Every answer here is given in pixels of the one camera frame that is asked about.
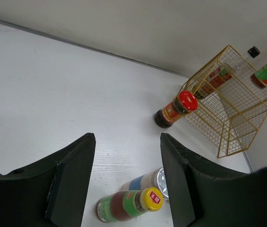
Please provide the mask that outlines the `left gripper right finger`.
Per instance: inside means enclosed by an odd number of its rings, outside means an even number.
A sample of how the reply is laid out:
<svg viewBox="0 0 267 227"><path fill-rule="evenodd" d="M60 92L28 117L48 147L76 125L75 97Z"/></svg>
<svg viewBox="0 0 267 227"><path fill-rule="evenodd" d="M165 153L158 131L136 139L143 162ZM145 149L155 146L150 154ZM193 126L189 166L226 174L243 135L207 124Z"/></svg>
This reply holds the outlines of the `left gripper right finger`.
<svg viewBox="0 0 267 227"><path fill-rule="evenodd" d="M173 225L267 227L267 167L251 174L223 167L160 136Z"/></svg>

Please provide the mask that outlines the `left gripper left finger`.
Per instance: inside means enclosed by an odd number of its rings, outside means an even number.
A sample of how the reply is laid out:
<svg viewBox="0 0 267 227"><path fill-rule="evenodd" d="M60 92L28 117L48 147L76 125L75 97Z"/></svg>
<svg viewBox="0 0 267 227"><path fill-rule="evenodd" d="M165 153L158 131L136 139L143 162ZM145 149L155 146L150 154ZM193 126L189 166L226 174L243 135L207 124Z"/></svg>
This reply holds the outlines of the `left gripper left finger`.
<svg viewBox="0 0 267 227"><path fill-rule="evenodd" d="M79 227L96 139L87 133L65 148L0 174L0 227Z"/></svg>

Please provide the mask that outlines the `yellow-cap sauce bottle front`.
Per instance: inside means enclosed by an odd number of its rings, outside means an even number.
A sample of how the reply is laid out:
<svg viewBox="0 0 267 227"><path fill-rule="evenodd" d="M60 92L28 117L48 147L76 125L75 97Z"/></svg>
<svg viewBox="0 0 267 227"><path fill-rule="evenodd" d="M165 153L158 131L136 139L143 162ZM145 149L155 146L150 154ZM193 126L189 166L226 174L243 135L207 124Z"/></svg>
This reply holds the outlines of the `yellow-cap sauce bottle front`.
<svg viewBox="0 0 267 227"><path fill-rule="evenodd" d="M101 198L96 204L96 214L104 223L128 221L147 212L159 211L164 199L159 189L118 191Z"/></svg>

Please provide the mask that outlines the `tall black-cap glass bottle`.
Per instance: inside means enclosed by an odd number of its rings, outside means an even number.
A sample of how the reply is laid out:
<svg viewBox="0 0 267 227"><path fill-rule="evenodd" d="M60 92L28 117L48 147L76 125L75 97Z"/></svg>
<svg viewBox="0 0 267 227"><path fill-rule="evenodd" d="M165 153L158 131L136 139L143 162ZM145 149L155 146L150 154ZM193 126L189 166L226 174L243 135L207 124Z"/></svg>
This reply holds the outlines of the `tall black-cap glass bottle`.
<svg viewBox="0 0 267 227"><path fill-rule="evenodd" d="M234 74L237 76L240 75L240 71L246 65L245 61L252 60L259 55L260 50L256 46L253 46L240 57L223 61L218 68L207 76L205 82L195 91L194 96L198 100L209 96L215 92L218 87L230 80Z"/></svg>

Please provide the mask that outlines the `silver-cap blue-label shaker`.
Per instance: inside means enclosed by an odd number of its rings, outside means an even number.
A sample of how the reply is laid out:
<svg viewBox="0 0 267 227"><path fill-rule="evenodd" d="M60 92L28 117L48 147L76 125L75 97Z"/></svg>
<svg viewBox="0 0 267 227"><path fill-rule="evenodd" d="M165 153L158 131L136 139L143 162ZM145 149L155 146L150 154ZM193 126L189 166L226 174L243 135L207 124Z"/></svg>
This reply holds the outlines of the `silver-cap blue-label shaker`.
<svg viewBox="0 0 267 227"><path fill-rule="evenodd" d="M121 190L144 190L149 187L159 189L163 199L169 200L166 177L162 167L124 183Z"/></svg>

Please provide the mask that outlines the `red-cap dark sauce jar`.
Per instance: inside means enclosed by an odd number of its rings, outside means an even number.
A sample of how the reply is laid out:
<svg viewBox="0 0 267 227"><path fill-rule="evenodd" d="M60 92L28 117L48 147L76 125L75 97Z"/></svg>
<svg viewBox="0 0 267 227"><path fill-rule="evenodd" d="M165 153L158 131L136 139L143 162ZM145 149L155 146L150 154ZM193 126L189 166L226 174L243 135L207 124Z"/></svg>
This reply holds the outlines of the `red-cap dark sauce jar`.
<svg viewBox="0 0 267 227"><path fill-rule="evenodd" d="M159 127L166 129L197 109L196 97L191 92L183 90L169 104L156 112L154 120Z"/></svg>

